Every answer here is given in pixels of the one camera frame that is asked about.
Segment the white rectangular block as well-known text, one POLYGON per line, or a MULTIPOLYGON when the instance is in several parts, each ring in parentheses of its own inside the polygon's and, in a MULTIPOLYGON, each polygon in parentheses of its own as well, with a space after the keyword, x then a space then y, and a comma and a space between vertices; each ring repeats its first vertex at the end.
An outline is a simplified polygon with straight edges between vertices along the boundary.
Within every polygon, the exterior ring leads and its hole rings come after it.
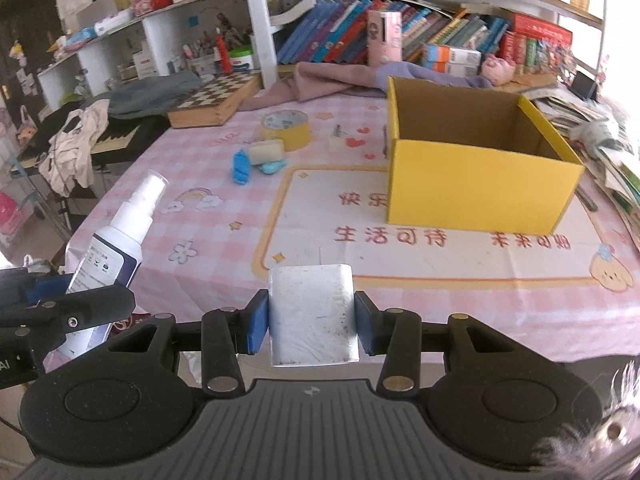
POLYGON ((281 266, 269 274, 271 364, 330 366, 357 362, 352 267, 281 266))

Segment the white blue spray bottle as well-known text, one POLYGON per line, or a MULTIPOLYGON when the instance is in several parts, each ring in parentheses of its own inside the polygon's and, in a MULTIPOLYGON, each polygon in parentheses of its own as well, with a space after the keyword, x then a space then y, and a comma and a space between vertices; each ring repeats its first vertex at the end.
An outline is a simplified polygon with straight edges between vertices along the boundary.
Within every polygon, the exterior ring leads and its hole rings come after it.
MULTIPOLYGON (((118 208, 108 226, 96 230, 70 280, 67 291, 84 292, 114 284, 129 286, 143 261, 141 245, 149 233, 155 208, 168 181, 150 171, 132 195, 118 208)), ((111 322, 66 337, 61 348, 44 361, 48 370, 81 356, 107 340, 111 322)))

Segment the blue packet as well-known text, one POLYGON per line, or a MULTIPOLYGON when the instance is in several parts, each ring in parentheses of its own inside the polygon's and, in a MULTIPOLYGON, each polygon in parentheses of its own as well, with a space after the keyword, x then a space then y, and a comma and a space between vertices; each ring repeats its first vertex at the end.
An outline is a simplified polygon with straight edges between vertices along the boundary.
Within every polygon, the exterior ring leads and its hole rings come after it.
POLYGON ((238 185, 246 185, 250 182, 250 172, 252 165, 246 151, 239 150, 233 155, 232 160, 232 180, 238 185))

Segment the beige cylindrical roll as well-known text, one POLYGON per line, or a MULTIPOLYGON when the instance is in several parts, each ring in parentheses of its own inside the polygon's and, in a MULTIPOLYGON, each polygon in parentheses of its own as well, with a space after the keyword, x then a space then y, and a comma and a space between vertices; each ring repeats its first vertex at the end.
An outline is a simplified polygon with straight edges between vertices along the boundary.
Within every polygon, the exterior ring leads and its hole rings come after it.
POLYGON ((270 139, 251 143, 246 148, 246 154, 252 166, 268 164, 268 162, 280 162, 285 159, 283 141, 270 139))

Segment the pink checkered tablecloth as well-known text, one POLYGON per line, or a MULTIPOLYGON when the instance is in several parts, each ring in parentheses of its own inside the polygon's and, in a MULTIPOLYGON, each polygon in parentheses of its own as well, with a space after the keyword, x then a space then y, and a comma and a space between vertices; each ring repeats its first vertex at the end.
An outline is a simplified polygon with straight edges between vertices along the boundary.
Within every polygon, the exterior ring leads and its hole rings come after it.
POLYGON ((549 236, 469 232, 386 221, 381 99, 332 96, 303 105, 311 142, 286 166, 232 180, 233 155, 260 113, 219 128, 166 131, 93 208, 67 245, 77 266, 149 171, 168 181, 132 288, 146 312, 196 321, 245 304, 280 266, 348 264, 380 307, 442 322, 465 312, 555 361, 639 350, 639 256, 610 202, 574 202, 549 236), (329 151, 336 125, 347 148, 329 151))

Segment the light blue toy clock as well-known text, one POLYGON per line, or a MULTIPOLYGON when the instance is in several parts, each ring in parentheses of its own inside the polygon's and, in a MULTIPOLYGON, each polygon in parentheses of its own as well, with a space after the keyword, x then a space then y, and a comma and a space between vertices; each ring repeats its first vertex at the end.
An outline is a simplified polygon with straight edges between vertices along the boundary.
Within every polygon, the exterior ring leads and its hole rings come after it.
POLYGON ((276 174, 277 172, 282 170, 285 166, 286 161, 282 159, 275 160, 274 162, 264 162, 263 164, 259 165, 257 169, 266 176, 272 176, 273 174, 276 174))

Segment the wooden chess board box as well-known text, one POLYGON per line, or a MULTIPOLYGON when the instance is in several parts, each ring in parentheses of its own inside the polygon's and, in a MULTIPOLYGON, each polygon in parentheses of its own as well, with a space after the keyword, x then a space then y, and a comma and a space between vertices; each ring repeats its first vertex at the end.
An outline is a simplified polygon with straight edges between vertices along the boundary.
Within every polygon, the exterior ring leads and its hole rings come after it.
POLYGON ((175 129, 222 126, 245 99, 254 96, 261 88, 260 73, 221 75, 171 110, 168 120, 175 129))

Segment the grey garment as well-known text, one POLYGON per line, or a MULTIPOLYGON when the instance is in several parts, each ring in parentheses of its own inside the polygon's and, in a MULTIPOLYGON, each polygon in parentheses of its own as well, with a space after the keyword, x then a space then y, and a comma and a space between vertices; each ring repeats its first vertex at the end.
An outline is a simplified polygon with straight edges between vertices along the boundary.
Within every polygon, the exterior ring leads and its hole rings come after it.
POLYGON ((95 102, 107 100, 111 118, 126 120, 166 115, 202 87, 201 78, 185 70, 122 84, 115 90, 88 99, 80 108, 84 110, 95 102))

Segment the pink cloth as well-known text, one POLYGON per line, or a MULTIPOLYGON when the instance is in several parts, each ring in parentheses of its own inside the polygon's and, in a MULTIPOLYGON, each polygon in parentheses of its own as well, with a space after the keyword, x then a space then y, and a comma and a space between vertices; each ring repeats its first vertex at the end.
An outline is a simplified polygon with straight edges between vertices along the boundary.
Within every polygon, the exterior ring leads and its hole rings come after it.
POLYGON ((239 110, 262 110, 286 103, 303 103, 324 96, 346 93, 354 96, 385 96, 388 73, 365 65, 298 63, 259 96, 246 98, 239 110))

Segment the white pen holder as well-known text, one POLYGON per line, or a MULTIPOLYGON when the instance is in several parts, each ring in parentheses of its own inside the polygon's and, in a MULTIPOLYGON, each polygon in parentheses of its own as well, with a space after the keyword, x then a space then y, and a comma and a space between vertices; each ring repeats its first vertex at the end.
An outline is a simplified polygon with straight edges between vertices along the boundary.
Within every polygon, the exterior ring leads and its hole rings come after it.
POLYGON ((186 68, 203 78, 218 73, 218 58, 214 54, 202 55, 199 58, 187 58, 186 68))

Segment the orange white medicine boxes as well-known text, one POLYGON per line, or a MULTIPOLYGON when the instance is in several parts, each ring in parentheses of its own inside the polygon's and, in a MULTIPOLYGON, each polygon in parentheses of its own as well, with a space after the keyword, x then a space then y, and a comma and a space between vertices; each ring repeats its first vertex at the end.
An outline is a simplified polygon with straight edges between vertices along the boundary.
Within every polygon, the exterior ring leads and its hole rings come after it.
POLYGON ((475 76, 480 69, 482 54, 477 50, 426 44, 422 50, 422 66, 441 74, 456 77, 475 76))

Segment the pink pig plush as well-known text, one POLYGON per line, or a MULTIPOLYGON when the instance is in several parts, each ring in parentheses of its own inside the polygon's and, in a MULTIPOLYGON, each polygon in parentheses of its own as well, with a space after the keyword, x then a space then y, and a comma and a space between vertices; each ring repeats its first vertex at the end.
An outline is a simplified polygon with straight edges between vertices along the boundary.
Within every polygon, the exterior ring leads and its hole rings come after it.
POLYGON ((516 64, 513 60, 497 58, 491 54, 485 58, 480 69, 480 74, 488 79, 495 87, 503 86, 512 81, 516 71, 516 64))

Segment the pink cylindrical box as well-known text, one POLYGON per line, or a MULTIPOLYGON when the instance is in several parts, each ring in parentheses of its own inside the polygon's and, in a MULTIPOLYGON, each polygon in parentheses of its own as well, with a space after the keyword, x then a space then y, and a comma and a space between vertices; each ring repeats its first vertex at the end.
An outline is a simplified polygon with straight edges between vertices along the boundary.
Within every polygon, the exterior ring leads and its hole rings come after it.
POLYGON ((370 10, 368 12, 368 65, 381 67, 402 61, 401 13, 370 10))

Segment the row of leaning books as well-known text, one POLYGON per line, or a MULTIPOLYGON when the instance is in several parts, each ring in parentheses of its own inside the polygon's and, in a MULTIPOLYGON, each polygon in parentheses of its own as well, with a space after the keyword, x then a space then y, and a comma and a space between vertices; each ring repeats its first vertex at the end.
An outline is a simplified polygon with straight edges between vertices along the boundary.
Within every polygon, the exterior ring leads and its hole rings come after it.
POLYGON ((411 0, 304 0, 277 50, 280 65, 406 61, 453 73, 477 70, 512 39, 502 16, 454 15, 411 0))

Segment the white bookshelf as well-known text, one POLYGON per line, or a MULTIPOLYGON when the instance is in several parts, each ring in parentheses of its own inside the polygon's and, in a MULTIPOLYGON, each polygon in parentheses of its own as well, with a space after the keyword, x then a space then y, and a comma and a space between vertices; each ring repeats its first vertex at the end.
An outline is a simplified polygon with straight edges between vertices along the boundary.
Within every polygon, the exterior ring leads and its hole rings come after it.
MULTIPOLYGON (((250 7, 261 4, 262 15, 272 18, 290 10, 302 0, 186 0, 154 11, 126 23, 120 23, 104 35, 42 70, 39 81, 50 107, 58 107, 72 88, 72 71, 87 72, 92 93, 107 89, 107 83, 118 74, 119 65, 147 46, 158 72, 166 76, 170 62, 193 40, 201 29, 218 25, 218 14, 224 14, 238 29, 250 28, 250 7)), ((592 15, 561 0, 420 0, 445 11, 457 12, 462 6, 492 6, 511 12, 538 16, 545 21, 585 29, 595 40, 604 32, 602 15, 592 15)))

